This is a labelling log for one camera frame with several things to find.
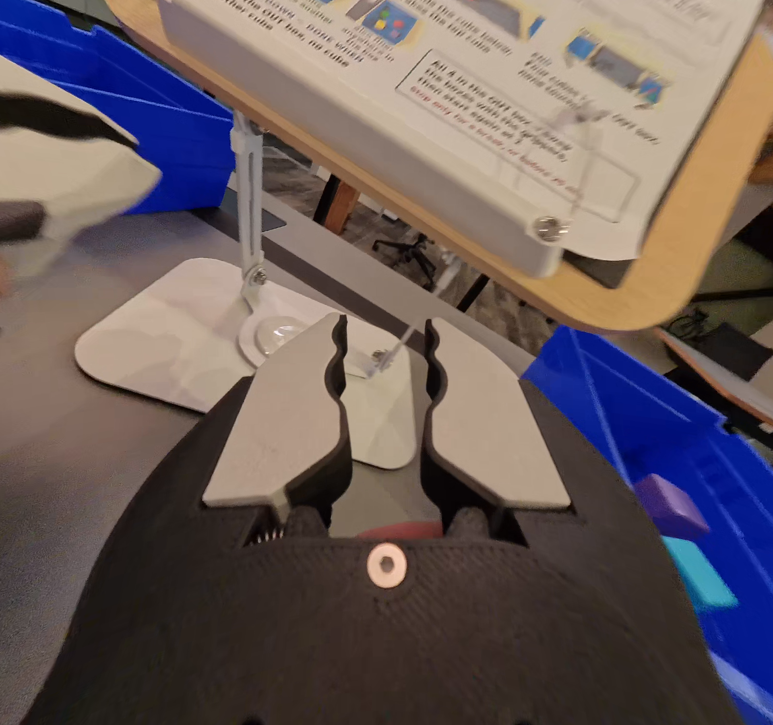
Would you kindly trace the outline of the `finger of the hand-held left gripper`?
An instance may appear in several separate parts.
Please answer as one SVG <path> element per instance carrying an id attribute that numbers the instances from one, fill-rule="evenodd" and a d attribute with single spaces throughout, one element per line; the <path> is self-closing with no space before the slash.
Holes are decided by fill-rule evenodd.
<path id="1" fill-rule="evenodd" d="M 140 203 L 160 178 L 111 140 L 2 132 L 2 266 L 15 280 L 39 275 L 81 231 Z"/>
<path id="2" fill-rule="evenodd" d="M 5 57 L 1 60 L 3 133 L 27 130 L 63 140 L 139 144 L 135 136 L 88 102 Z"/>

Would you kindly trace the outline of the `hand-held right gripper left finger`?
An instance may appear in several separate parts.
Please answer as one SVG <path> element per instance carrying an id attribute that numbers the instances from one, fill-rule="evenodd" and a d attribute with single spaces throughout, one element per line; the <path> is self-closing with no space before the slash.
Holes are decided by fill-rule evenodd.
<path id="1" fill-rule="evenodd" d="M 209 508 L 330 511 L 353 476 L 347 317 L 327 314 L 256 370 L 203 493 Z"/>

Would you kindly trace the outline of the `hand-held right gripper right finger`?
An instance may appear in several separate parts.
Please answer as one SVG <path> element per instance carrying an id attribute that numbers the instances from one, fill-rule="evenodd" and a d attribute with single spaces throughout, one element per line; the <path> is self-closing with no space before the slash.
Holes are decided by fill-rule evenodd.
<path id="1" fill-rule="evenodd" d="M 428 320 L 424 451 L 494 506 L 564 511 L 571 499 L 518 375 L 442 318 Z"/>

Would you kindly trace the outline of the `blue plastic bin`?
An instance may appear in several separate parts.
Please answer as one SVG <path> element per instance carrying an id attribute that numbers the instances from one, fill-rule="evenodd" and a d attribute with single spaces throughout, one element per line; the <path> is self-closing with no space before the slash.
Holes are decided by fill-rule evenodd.
<path id="1" fill-rule="evenodd" d="M 128 215 L 219 207 L 235 166 L 233 115 L 100 25 L 35 0 L 1 0 L 1 54 L 106 114 L 161 179 Z"/>
<path id="2" fill-rule="evenodd" d="M 525 378 L 608 460 L 637 500 L 633 484 L 656 474 L 700 509 L 710 533 L 694 543 L 738 606 L 694 612 L 744 721 L 771 723 L 771 468 L 725 429 L 719 412 L 599 336 L 558 328 Z"/>

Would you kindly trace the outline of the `purple cube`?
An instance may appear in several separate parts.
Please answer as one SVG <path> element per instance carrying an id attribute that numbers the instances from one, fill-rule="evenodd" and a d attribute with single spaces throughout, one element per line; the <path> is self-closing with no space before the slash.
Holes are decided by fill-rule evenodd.
<path id="1" fill-rule="evenodd" d="M 696 542 L 710 533 L 690 496 L 662 476 L 647 475 L 633 484 L 633 491 L 663 537 Z"/>

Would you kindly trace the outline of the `light blue cube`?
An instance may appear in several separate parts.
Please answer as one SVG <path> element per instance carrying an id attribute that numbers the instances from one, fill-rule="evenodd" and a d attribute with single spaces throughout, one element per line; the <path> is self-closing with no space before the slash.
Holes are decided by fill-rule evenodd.
<path id="1" fill-rule="evenodd" d="M 697 614 L 726 611 L 738 606 L 738 599 L 724 582 L 701 548 L 693 541 L 662 537 Z"/>

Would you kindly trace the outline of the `grey desk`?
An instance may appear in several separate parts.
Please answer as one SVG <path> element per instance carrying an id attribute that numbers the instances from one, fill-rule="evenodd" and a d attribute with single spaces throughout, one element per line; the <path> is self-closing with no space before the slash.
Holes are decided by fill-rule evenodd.
<path id="1" fill-rule="evenodd" d="M 126 216 L 88 229 L 41 276 L 2 299 L 1 721 L 23 719 L 53 664 L 83 585 L 115 523 L 198 414 L 102 386 L 74 360 L 76 340 L 192 258 L 239 264 L 230 211 Z M 453 305 L 264 192 L 267 272 L 278 284 L 392 333 L 441 317 L 518 374 L 527 353 Z M 277 225 L 278 219 L 284 225 Z M 398 471 L 354 464 L 331 533 L 434 520 L 418 458 Z"/>

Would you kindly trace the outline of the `black office chair base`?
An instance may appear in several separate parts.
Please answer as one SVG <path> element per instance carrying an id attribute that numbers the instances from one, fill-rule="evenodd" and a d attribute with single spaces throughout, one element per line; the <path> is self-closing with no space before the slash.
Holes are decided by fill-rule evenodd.
<path id="1" fill-rule="evenodd" d="M 432 292 L 436 286 L 435 275 L 438 267 L 428 257 L 428 246 L 431 244 L 433 244 L 432 240 L 424 233 L 419 233 L 416 240 L 411 243 L 394 240 L 375 240 L 372 243 L 372 251 L 378 252 L 382 247 L 395 250 L 398 253 L 398 257 L 392 263 L 392 268 L 399 264 L 415 263 L 419 266 L 426 280 L 422 288 Z"/>

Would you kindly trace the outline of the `wood-edged background table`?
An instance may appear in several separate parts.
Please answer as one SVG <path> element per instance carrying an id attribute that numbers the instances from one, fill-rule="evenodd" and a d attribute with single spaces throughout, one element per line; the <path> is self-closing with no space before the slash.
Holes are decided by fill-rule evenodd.
<path id="1" fill-rule="evenodd" d="M 730 223 L 734 238 L 768 264 L 772 261 L 771 204 L 771 182 L 752 183 L 742 191 Z M 669 328 L 659 328 L 656 334 L 676 362 L 771 432 L 771 322 L 752 335 L 744 335 L 726 323 L 700 337 L 677 335 Z"/>

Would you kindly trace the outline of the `printed instruction sheet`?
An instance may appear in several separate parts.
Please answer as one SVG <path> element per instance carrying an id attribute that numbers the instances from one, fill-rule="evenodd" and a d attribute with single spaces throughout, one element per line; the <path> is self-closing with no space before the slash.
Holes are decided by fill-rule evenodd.
<path id="1" fill-rule="evenodd" d="M 489 252 L 631 260 L 764 0 L 157 0 L 179 50 Z"/>

